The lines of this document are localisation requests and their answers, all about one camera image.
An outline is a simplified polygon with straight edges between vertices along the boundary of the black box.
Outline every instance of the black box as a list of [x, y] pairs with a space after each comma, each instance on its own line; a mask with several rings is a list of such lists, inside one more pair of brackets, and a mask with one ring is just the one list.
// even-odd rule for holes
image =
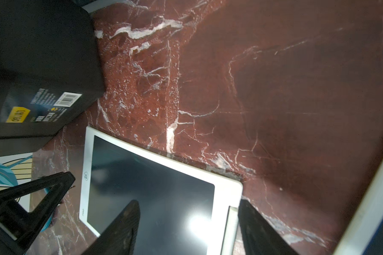
[[103, 93], [84, 9], [68, 0], [0, 0], [0, 156], [39, 150]]

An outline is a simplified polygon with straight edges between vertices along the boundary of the white frame edge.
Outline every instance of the white frame edge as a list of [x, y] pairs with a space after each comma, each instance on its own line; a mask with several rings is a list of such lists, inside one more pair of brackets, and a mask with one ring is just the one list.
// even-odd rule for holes
[[220, 255], [227, 224], [227, 216], [229, 207], [238, 208], [243, 193], [243, 185], [239, 181], [235, 181], [223, 176], [219, 176], [208, 171], [175, 161], [173, 159], [155, 154], [151, 151], [139, 148], [115, 137], [102, 133], [94, 128], [87, 127], [85, 134], [84, 148], [84, 165], [82, 168], [82, 186], [81, 186], [81, 201], [80, 201], [80, 220], [97, 236], [100, 234], [87, 222], [87, 209], [89, 199], [89, 185], [91, 180], [92, 152], [94, 136], [98, 136], [105, 141], [108, 141], [118, 147], [133, 152], [139, 156], [167, 166], [171, 169], [193, 176], [200, 180], [212, 183], [215, 186], [214, 202], [212, 212], [213, 234], [212, 241], [208, 245], [207, 255]]
[[383, 161], [334, 255], [362, 255], [383, 220]]

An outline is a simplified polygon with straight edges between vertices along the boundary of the marble countertop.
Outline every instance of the marble countertop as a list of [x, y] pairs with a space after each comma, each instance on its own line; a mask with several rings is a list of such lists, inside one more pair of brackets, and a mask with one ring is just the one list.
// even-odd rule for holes
[[106, 93], [33, 154], [33, 179], [76, 181], [28, 254], [95, 240], [87, 125], [240, 180], [300, 255], [333, 253], [383, 157], [383, 1], [138, 0], [93, 20]]

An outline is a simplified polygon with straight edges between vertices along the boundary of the yellow label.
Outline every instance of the yellow label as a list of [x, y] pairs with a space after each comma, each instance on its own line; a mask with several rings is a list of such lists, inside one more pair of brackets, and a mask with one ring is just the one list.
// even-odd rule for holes
[[30, 110], [24, 107], [15, 106], [10, 112], [9, 118], [6, 120], [8, 123], [22, 123]]

